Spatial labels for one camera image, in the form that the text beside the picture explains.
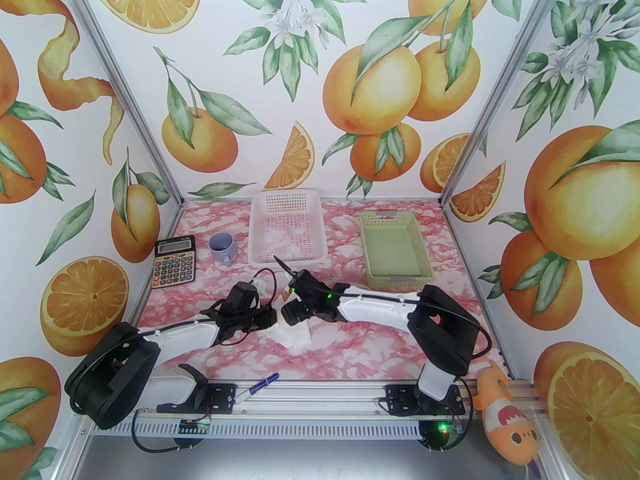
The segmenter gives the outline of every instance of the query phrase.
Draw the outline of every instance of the black cable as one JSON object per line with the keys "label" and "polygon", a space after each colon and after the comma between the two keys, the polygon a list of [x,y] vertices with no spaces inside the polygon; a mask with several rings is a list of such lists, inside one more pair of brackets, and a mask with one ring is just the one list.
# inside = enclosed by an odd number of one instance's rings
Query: black cable
{"label": "black cable", "polygon": [[238,345],[240,343],[242,343],[243,341],[245,341],[247,339],[247,336],[249,336],[249,332],[245,333],[244,336],[242,336],[242,338],[238,339],[238,341],[234,341],[233,343],[218,343],[218,345],[222,345],[222,347],[231,347],[232,345]]}
{"label": "black cable", "polygon": [[76,391],[78,390],[78,387],[82,383],[82,379],[84,377],[86,377],[86,375],[89,374],[89,372],[91,370],[93,370],[93,368],[95,368],[96,365],[98,365],[98,363],[100,363],[103,359],[105,359],[105,357],[107,357],[111,352],[113,352],[114,350],[120,348],[123,345],[126,345],[127,343],[131,343],[133,341],[136,341],[139,338],[144,338],[145,336],[151,336],[151,334],[155,334],[156,332],[169,331],[171,329],[175,329],[176,327],[182,327],[182,326],[185,326],[185,325],[193,325],[195,322],[199,322],[199,323],[214,322],[214,320],[212,320],[212,318],[201,318],[201,319],[196,319],[196,320],[185,320],[183,322],[176,322],[176,323],[173,323],[173,324],[166,325],[165,327],[161,327],[160,329],[153,329],[153,330],[150,330],[150,331],[145,331],[145,332],[141,332],[141,333],[132,334],[131,336],[129,336],[127,338],[123,338],[123,339],[119,340],[117,343],[115,343],[114,345],[110,346],[102,354],[100,354],[96,359],[94,359],[94,361],[92,361],[91,364],[89,364],[89,366],[87,366],[87,368],[85,368],[82,371],[82,373],[80,373],[80,375],[78,375],[78,377],[76,377],[74,379],[73,388],[71,389],[71,393],[69,393],[69,405],[71,406],[71,410],[73,412],[75,412],[76,414],[85,414],[85,412],[76,403]]}
{"label": "black cable", "polygon": [[138,419],[138,413],[140,409],[136,409],[133,413],[133,421],[131,422],[131,439],[133,439],[133,444],[137,446],[140,450],[147,453],[167,453],[167,452],[175,452],[176,450],[180,450],[180,446],[169,446],[169,448],[147,448],[144,446],[138,438],[136,437],[136,420]]}
{"label": "black cable", "polygon": [[354,298],[362,297],[363,299],[376,299],[376,300],[383,300],[386,302],[402,302],[403,304],[413,304],[414,306],[423,306],[423,307],[434,309],[436,311],[444,311],[444,313],[449,313],[450,315],[453,315],[459,318],[460,320],[464,320],[465,322],[468,322],[471,325],[473,325],[473,327],[478,329],[478,331],[482,333],[482,335],[486,338],[486,347],[483,350],[480,350],[480,352],[478,352],[477,354],[473,354],[471,356],[471,359],[478,359],[479,357],[482,357],[483,355],[487,354],[494,346],[491,336],[489,336],[489,333],[485,330],[484,327],[482,327],[482,325],[480,325],[477,322],[474,322],[473,320],[471,320],[471,318],[465,315],[456,313],[455,311],[444,308],[442,306],[436,306],[436,304],[430,304],[429,302],[423,302],[421,300],[411,300],[411,299],[401,301],[398,297],[385,297],[384,295],[370,295],[370,294],[358,294],[358,293],[333,293],[331,290],[322,290],[320,288],[319,290],[322,291],[323,293],[327,293],[331,295],[332,297],[354,297]]}
{"label": "black cable", "polygon": [[269,267],[261,268],[260,270],[258,270],[258,272],[256,272],[253,275],[252,279],[256,279],[256,277],[258,277],[258,274],[262,272],[270,272],[273,278],[273,291],[271,292],[271,298],[269,299],[269,302],[267,304],[267,306],[271,306],[272,303],[274,302],[274,299],[276,298],[276,292],[278,291],[278,281],[276,280],[276,272],[271,270]]}

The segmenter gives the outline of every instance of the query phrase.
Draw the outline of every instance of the table surface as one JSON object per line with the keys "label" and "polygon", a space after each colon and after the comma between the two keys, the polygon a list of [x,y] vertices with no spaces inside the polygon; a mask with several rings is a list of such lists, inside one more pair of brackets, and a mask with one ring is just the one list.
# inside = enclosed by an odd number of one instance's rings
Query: table surface
{"label": "table surface", "polygon": [[[196,237],[195,281],[151,291],[139,322],[155,327],[191,318],[215,301],[226,297],[237,281],[251,279],[256,268],[247,260],[250,201],[188,201],[176,229],[176,236]],[[415,214],[429,251],[439,286],[489,329],[474,294],[462,258],[436,201],[322,201],[328,257],[309,270],[331,286],[336,282],[366,287],[366,271],[361,246],[359,218],[362,211],[396,210]],[[207,246],[208,238],[219,231],[234,235],[238,246],[231,267],[215,262]],[[278,286],[287,280],[278,273]],[[311,342],[287,348],[268,336],[252,333],[242,343],[196,350],[168,361],[173,368],[189,362],[210,379],[257,380],[278,372],[282,380],[408,380],[416,379],[426,357],[414,337],[392,327],[361,322],[329,323],[308,320]],[[489,361],[503,365],[496,340],[490,352],[471,362],[467,377]],[[475,351],[487,344],[478,335]]]}

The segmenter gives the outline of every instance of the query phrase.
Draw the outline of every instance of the black mounting bracket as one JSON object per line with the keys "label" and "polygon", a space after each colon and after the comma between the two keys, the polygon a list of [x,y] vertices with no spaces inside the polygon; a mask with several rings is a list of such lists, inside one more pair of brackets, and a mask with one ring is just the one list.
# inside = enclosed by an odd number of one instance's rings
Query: black mounting bracket
{"label": "black mounting bracket", "polygon": [[163,414],[193,414],[208,412],[209,414],[231,414],[236,396],[236,384],[230,382],[209,382],[202,373],[193,366],[181,363],[178,365],[190,373],[196,380],[196,386],[189,398],[181,404],[160,404],[155,411]]}
{"label": "black mounting bracket", "polygon": [[391,416],[451,416],[465,413],[460,388],[451,384],[444,400],[434,400],[418,391],[418,387],[411,384],[387,384],[384,386],[386,404]]}

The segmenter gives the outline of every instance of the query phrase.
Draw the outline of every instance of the pen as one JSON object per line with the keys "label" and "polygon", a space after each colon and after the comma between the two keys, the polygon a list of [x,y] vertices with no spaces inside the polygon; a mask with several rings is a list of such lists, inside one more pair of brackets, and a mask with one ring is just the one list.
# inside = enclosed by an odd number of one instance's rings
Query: pen
{"label": "pen", "polygon": [[273,375],[269,375],[267,378],[262,379],[260,382],[258,382],[258,384],[255,384],[254,386],[251,386],[249,389],[242,391],[242,393],[237,394],[235,396],[235,403],[240,404],[244,402],[245,400],[247,400],[247,398],[258,393],[258,391],[260,391],[262,388],[265,388],[269,386],[269,384],[271,384],[272,382],[278,380],[279,377],[280,377],[279,373],[274,373]]}

